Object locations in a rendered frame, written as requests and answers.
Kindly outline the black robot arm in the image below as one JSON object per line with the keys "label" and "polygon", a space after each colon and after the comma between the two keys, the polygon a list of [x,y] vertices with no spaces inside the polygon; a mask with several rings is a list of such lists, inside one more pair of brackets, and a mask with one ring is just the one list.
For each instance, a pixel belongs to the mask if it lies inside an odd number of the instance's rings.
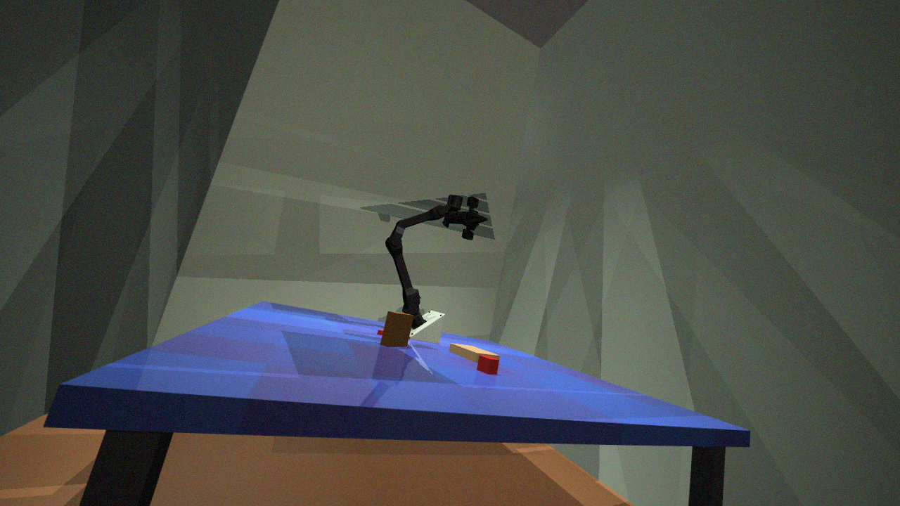
{"label": "black robot arm", "polygon": [[446,206],[438,205],[432,208],[432,210],[425,212],[424,214],[419,214],[417,216],[412,216],[405,220],[398,221],[394,230],[392,231],[391,237],[389,237],[385,241],[386,247],[394,259],[397,273],[399,275],[399,279],[401,280],[401,286],[403,289],[402,311],[403,313],[414,315],[411,329],[417,329],[417,327],[423,325],[426,320],[424,320],[422,315],[419,313],[419,299],[421,299],[421,297],[419,296],[418,290],[413,288],[411,280],[409,280],[407,266],[402,255],[403,247],[401,238],[403,236],[404,230],[405,228],[416,225],[419,222],[439,220],[443,217],[444,221],[442,223],[448,228],[450,223],[454,223],[454,212],[458,212],[459,210],[461,210],[462,201],[463,198],[460,195],[448,195],[448,202]]}

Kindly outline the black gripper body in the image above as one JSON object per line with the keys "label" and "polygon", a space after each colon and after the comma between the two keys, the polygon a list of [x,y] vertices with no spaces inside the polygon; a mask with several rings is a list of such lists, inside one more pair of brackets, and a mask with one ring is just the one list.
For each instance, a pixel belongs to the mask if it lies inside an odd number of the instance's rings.
{"label": "black gripper body", "polygon": [[470,231],[469,221],[475,216],[470,215],[470,210],[475,210],[479,204],[479,200],[476,197],[470,196],[468,198],[467,205],[469,207],[469,212],[454,212],[454,223],[456,224],[466,224],[466,228],[463,228],[462,238],[467,240],[473,240],[474,233]]}

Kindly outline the tan rectangular block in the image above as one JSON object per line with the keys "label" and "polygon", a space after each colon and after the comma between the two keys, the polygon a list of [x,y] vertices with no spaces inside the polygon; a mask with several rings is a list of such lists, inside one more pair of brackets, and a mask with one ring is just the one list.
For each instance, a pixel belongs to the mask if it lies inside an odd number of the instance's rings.
{"label": "tan rectangular block", "polygon": [[448,352],[455,353],[457,356],[461,358],[465,358],[472,362],[478,364],[478,360],[480,356],[491,356],[491,358],[499,359],[499,355],[497,353],[491,353],[487,350],[482,350],[475,348],[474,346],[468,346],[463,344],[452,344],[450,343],[450,347]]}

